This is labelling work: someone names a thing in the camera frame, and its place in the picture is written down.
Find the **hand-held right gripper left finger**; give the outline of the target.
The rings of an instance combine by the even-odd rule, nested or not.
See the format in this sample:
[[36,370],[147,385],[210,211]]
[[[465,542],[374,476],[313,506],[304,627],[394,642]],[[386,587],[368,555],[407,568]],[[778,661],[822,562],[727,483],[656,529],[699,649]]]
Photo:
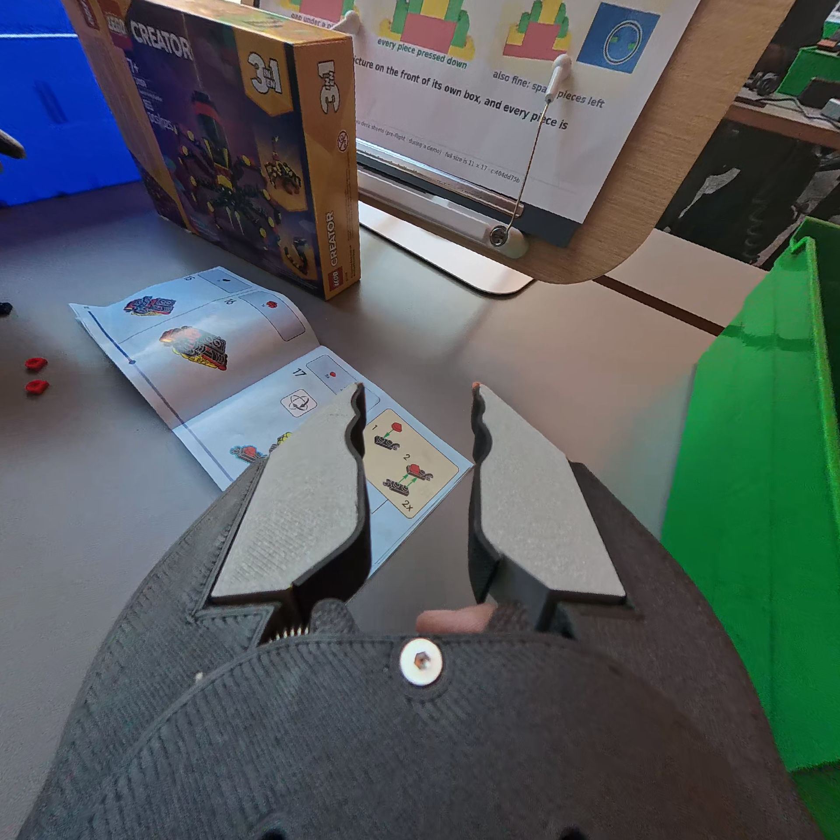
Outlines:
[[235,520],[210,591],[214,606],[270,604],[281,631],[316,604],[347,602],[371,571],[364,386],[321,404],[267,459]]

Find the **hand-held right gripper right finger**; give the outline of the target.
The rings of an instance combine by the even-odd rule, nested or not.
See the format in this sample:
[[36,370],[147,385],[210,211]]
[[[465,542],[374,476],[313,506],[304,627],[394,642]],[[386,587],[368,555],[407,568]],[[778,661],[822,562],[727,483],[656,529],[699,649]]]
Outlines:
[[560,602],[627,594],[566,455],[488,386],[473,384],[468,571],[478,603],[520,603],[533,629]]

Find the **open lego instruction booklet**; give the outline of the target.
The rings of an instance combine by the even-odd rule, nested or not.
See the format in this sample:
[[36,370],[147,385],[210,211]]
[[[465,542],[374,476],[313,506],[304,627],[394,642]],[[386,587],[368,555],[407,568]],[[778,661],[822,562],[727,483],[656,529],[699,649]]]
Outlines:
[[279,292],[214,267],[70,309],[221,490],[316,409],[364,384],[371,572],[471,469],[459,454],[320,344]]

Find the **lego set box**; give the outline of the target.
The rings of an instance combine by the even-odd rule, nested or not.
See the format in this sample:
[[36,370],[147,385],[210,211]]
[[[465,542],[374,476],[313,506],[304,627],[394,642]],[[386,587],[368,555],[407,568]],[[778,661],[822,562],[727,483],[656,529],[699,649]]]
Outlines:
[[325,301],[361,279],[350,34],[234,2],[62,6],[159,215]]

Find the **person's right hand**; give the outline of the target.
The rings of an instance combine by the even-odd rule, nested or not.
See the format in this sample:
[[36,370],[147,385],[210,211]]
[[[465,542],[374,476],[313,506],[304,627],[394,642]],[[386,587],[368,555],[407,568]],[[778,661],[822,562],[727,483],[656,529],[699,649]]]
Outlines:
[[417,635],[480,634],[485,631],[497,606],[483,603],[456,610],[426,610],[415,622]]

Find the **green plastic bin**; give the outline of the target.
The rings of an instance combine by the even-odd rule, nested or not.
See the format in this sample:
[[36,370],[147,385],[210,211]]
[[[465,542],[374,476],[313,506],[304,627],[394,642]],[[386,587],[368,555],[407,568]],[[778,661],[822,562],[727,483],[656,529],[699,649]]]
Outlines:
[[838,838],[839,228],[811,217],[696,368],[661,540]]

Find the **wooden display board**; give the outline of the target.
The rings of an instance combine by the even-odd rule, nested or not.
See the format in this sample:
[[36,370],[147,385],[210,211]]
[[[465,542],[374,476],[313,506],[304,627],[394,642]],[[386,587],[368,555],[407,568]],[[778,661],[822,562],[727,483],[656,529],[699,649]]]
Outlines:
[[698,2],[584,222],[566,247],[530,235],[510,259],[472,238],[360,193],[360,201],[481,256],[552,283],[592,280],[642,245],[792,2]]

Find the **printed instruction sheet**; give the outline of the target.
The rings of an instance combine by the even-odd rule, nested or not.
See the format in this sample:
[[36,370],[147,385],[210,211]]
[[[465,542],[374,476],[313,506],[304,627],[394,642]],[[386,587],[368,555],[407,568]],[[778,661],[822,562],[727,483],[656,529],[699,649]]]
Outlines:
[[359,140],[582,224],[698,2],[255,2],[330,27],[354,9]]

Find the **blue plastic bin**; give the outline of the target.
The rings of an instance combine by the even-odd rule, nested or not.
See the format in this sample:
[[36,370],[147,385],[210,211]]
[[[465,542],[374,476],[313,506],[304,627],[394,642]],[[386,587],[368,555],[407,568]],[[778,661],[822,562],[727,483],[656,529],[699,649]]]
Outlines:
[[137,167],[59,1],[1,2],[1,204],[137,182]]

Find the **green background box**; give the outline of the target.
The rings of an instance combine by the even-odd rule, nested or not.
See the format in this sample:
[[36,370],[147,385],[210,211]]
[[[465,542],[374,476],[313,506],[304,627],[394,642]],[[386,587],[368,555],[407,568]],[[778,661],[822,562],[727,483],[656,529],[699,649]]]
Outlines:
[[838,51],[817,46],[800,49],[776,92],[782,96],[798,97],[814,79],[839,83]]

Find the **sheet holder rail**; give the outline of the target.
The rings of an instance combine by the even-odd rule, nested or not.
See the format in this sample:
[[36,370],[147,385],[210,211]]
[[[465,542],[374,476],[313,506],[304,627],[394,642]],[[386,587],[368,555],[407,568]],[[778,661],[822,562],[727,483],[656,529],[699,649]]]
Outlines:
[[492,228],[517,229],[566,247],[579,223],[445,173],[366,141],[358,142],[360,193],[490,245]]

